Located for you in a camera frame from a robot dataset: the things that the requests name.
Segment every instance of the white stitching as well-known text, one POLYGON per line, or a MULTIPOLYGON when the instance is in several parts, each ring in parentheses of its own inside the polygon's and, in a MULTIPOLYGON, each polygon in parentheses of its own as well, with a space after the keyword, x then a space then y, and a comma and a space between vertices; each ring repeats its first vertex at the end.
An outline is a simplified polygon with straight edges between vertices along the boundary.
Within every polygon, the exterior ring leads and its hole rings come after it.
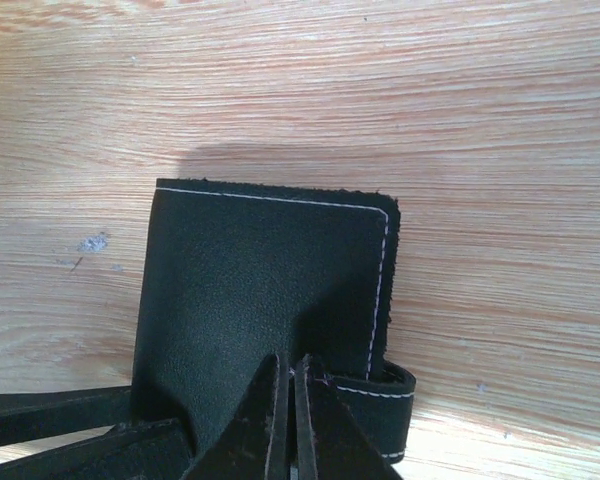
POLYGON ((382 456, 384 458, 398 458, 404 455, 404 450, 401 452, 396 452, 396 453, 383 453, 382 456))
POLYGON ((362 395, 369 395, 371 397, 382 397, 382 398, 410 398, 413 397, 415 392, 411 393, 376 393, 376 392, 367 392, 366 390, 356 390, 355 388, 349 387, 341 387, 340 385, 336 385, 338 390, 344 390, 345 392, 353 392, 360 393, 362 395))
POLYGON ((378 207, 369 207, 366 205, 351 205, 348 203, 331 203, 331 202, 317 202, 313 200, 297 200, 291 198, 276 198, 276 197, 257 197, 254 195, 243 195, 238 193, 222 193, 222 192, 203 192, 198 190, 184 190, 180 188, 168 188, 168 187, 156 187, 156 190, 165 190, 168 192, 177 193, 194 193, 198 195, 211 195, 215 197, 233 197, 233 198, 247 198, 251 200, 268 200, 272 202, 286 202, 286 203, 304 203, 307 205, 322 205, 325 207, 343 207, 343 208, 357 208, 361 210, 374 210, 382 213, 384 217, 384 236, 382 237, 382 247, 380 252, 380 266, 378 267, 378 286, 376 287, 376 303, 373 308, 373 327, 371 329, 371 340, 369 341, 369 356, 367 357, 367 373, 366 379, 369 380, 371 374, 371 358, 373 357, 373 343, 376 340, 376 330, 378 328, 378 310, 380 309, 380 290, 382 289, 382 268, 384 265, 385 250, 387 247, 387 236, 389 235, 389 214, 378 207))

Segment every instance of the black wallet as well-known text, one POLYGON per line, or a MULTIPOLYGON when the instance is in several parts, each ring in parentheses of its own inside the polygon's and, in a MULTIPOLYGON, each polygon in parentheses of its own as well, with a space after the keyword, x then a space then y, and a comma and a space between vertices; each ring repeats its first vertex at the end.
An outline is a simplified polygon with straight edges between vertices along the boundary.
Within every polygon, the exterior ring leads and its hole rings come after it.
POLYGON ((379 194, 158 180, 131 386, 0 395, 0 446, 114 427, 0 479, 399 478, 399 225, 379 194))

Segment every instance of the wood grain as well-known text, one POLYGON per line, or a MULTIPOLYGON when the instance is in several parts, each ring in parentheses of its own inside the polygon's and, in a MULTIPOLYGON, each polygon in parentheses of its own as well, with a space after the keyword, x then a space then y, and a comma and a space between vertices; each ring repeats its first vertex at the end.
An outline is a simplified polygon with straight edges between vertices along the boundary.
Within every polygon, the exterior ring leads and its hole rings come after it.
POLYGON ((399 199, 405 478, 600 478, 600 0, 0 1, 0 392, 130 381, 178 176, 399 199))

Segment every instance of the leather wallet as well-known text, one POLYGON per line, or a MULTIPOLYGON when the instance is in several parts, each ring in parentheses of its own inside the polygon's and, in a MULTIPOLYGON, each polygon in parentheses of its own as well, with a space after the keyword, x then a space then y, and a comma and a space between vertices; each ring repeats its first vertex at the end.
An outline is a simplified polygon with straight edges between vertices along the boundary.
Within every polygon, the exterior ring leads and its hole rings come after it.
POLYGON ((375 193, 158 180, 131 387, 0 395, 0 445, 118 427, 0 479, 225 478, 231 462, 340 478, 347 458, 401 460, 415 378, 384 360, 399 225, 375 193), (236 453, 245 439, 261 453, 236 453))

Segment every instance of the wooden surface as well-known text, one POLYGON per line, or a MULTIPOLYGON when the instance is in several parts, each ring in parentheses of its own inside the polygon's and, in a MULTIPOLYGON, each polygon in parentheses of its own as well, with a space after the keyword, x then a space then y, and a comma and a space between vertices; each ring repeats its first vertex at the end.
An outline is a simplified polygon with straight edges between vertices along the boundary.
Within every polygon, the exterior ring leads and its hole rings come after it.
POLYGON ((399 471, 600 478, 600 0, 166 3, 0 1, 0 392, 130 381, 156 177, 380 190, 399 471))

